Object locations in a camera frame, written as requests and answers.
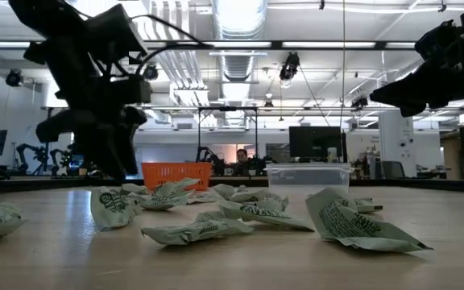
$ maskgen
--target hanging cable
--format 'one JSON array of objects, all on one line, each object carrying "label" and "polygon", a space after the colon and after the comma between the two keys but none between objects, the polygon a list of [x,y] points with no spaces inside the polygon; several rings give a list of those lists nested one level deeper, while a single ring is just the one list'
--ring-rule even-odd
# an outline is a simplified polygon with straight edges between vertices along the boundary
[{"label": "hanging cable", "polygon": [[130,18],[130,21],[133,20],[133,19],[136,19],[136,18],[140,18],[140,17],[147,17],[151,20],[154,20],[156,22],[159,22],[159,23],[162,23],[164,26],[167,26],[167,27],[170,27],[172,29],[174,29],[175,31],[178,31],[179,33],[181,33],[182,35],[185,35],[187,36],[189,39],[191,39],[192,41],[196,42],[197,44],[175,44],[175,45],[168,45],[164,48],[161,48],[159,50],[156,50],[152,53],[150,53],[142,62],[141,64],[139,65],[139,67],[137,67],[137,69],[135,70],[135,74],[136,75],[139,75],[141,73],[141,70],[143,69],[144,65],[146,65],[146,63],[148,61],[150,61],[154,56],[158,55],[159,53],[161,52],[164,52],[164,51],[167,51],[169,49],[174,49],[174,48],[187,48],[187,49],[195,49],[195,48],[208,48],[208,49],[211,49],[211,48],[214,48],[213,45],[209,45],[209,44],[206,44],[204,43],[203,41],[199,40],[198,38],[192,36],[191,34],[189,34],[187,31],[184,31],[183,29],[179,28],[178,26],[176,25],[173,25],[171,23],[169,23],[168,21],[165,21],[163,19],[160,19],[154,15],[150,15],[150,14],[142,14],[142,15],[137,15],[137,16],[134,16],[132,18]]},{"label": "hanging cable", "polygon": [[300,71],[302,72],[302,76],[304,77],[305,84],[307,85],[307,88],[309,89],[309,92],[311,93],[311,96],[313,96],[313,99],[314,99],[314,101],[316,102],[316,106],[317,106],[318,109],[320,110],[321,116],[323,117],[323,119],[324,119],[325,122],[327,123],[327,126],[330,126],[329,121],[327,120],[327,117],[326,117],[325,114],[323,113],[323,110],[321,110],[320,103],[318,103],[318,100],[317,100],[316,97],[314,96],[313,90],[311,89],[311,85],[310,85],[309,82],[307,81],[307,77],[305,77],[304,69],[302,68],[301,65],[299,65],[299,67],[300,67]]},{"label": "hanging cable", "polygon": [[346,70],[346,17],[345,17],[345,0],[343,0],[343,67],[342,67],[342,96],[340,98],[340,102],[342,105],[341,110],[339,111],[339,127],[341,129],[342,122],[343,122],[343,108],[345,107],[345,70]]},{"label": "hanging cable", "polygon": [[282,122],[284,120],[284,118],[282,118],[282,81],[279,81],[279,85],[280,85],[280,104],[279,104],[280,119],[279,119],[279,122]]}]

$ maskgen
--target plastic bin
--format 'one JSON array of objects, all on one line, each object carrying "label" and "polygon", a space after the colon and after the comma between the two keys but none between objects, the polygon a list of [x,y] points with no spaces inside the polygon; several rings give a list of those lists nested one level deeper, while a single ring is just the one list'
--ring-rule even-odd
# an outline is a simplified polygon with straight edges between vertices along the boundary
[{"label": "plastic bin", "polygon": [[268,164],[266,167],[270,191],[276,194],[314,194],[325,187],[348,192],[350,164]]},{"label": "plastic bin", "polygon": [[154,189],[168,181],[177,182],[185,177],[200,180],[186,189],[206,190],[209,187],[212,164],[201,163],[143,163],[144,185]]}]

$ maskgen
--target ventilation duct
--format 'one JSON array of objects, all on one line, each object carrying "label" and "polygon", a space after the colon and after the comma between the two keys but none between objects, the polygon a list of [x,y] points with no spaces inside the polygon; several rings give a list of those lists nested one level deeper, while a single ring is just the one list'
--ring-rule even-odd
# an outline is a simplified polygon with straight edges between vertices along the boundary
[{"label": "ventilation duct", "polygon": [[[266,21],[267,0],[213,0],[214,28],[219,40],[260,39]],[[228,102],[243,103],[248,98],[253,56],[222,56],[222,94]],[[227,112],[230,125],[237,126],[244,113]]]}]

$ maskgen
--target white pillar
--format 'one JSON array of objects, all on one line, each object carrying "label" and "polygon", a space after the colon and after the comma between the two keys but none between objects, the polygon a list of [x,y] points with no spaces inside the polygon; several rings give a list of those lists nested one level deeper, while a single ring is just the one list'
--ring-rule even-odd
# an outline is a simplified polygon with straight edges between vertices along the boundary
[{"label": "white pillar", "polygon": [[403,118],[398,110],[379,113],[382,161],[402,163],[406,177],[416,177],[416,157],[412,118]]}]

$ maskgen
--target plastic basket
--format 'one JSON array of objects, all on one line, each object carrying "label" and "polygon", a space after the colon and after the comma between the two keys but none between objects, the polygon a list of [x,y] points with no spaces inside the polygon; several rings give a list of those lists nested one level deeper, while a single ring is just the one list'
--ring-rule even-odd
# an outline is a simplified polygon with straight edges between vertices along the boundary
[{"label": "plastic basket", "polygon": [[210,163],[143,163],[144,185],[154,189],[168,181],[177,182],[189,177],[197,178],[200,182],[187,189],[206,190],[211,169]]}]

